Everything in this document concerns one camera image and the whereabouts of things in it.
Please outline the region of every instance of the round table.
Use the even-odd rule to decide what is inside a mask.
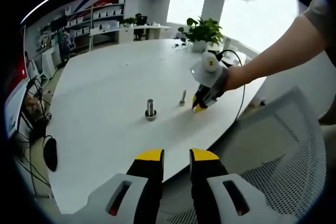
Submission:
[[[208,149],[232,125],[243,88],[228,91],[201,113],[191,110],[198,83],[190,67],[201,59],[177,50],[173,39],[147,40],[97,49],[71,58],[57,84],[47,134],[57,141],[58,167],[49,171],[63,214],[82,208],[89,194],[136,156],[162,148],[164,181],[189,164],[189,149]],[[246,85],[242,111],[263,84]],[[179,101],[186,90],[185,105]],[[154,100],[157,116],[145,117]]]

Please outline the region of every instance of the bright window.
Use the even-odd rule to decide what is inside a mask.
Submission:
[[[167,22],[186,25],[188,18],[198,19],[204,0],[170,0]]]
[[[262,52],[289,28],[299,14],[298,0],[225,0],[222,33]]]

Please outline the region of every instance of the white pot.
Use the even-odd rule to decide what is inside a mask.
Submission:
[[[203,53],[206,49],[206,42],[204,40],[201,41],[195,41],[193,43],[193,46],[191,47],[192,52],[199,52]]]

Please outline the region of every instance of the shelf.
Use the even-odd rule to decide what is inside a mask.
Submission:
[[[100,20],[100,19],[104,19],[104,18],[113,18],[113,17],[121,17],[121,16],[124,16],[124,15],[123,15],[123,14],[120,14],[120,15],[113,15],[113,16],[100,17],[100,18],[95,18],[95,19],[93,19],[93,21]]]
[[[111,4],[111,5],[99,5],[99,6],[94,6],[92,9],[105,8],[105,7],[110,7],[110,6],[118,6],[118,5],[124,5],[124,4],[125,3]],[[91,10],[91,7],[89,7],[88,9],[85,9],[85,10],[79,10],[75,13],[71,13],[70,15],[67,15],[67,17],[70,17],[72,15],[76,15],[76,14],[79,14],[79,13],[87,12],[88,10]]]
[[[85,23],[89,23],[89,22],[90,22],[90,20],[85,20],[85,21],[83,21],[83,22],[81,22],[81,23],[79,23],[79,24],[75,24],[75,25],[73,25],[73,26],[68,26],[67,28],[71,28],[71,27],[79,26],[79,25],[82,25],[82,24],[85,24]]]
[[[118,3],[118,4],[112,4],[112,5],[99,5],[99,6],[94,6],[93,9],[97,8],[103,8],[103,7],[110,7],[110,6],[117,6],[117,5],[124,5],[125,3]]]
[[[74,36],[74,38],[82,37],[82,36],[84,36],[84,35],[90,35],[90,33],[81,34],[81,35],[76,35],[76,36]]]

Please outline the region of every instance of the metal bolt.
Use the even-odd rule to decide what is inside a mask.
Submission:
[[[145,116],[149,121],[153,121],[156,117],[156,110],[154,109],[152,99],[147,100],[147,110],[145,111]]]
[[[187,91],[186,90],[184,90],[183,91],[183,94],[182,94],[182,98],[181,98],[181,100],[180,100],[180,105],[181,106],[183,106],[184,104],[185,104],[185,95],[187,94]]]
[[[148,116],[153,116],[154,115],[154,108],[153,108],[153,100],[152,99],[147,100],[147,111],[148,111]]]

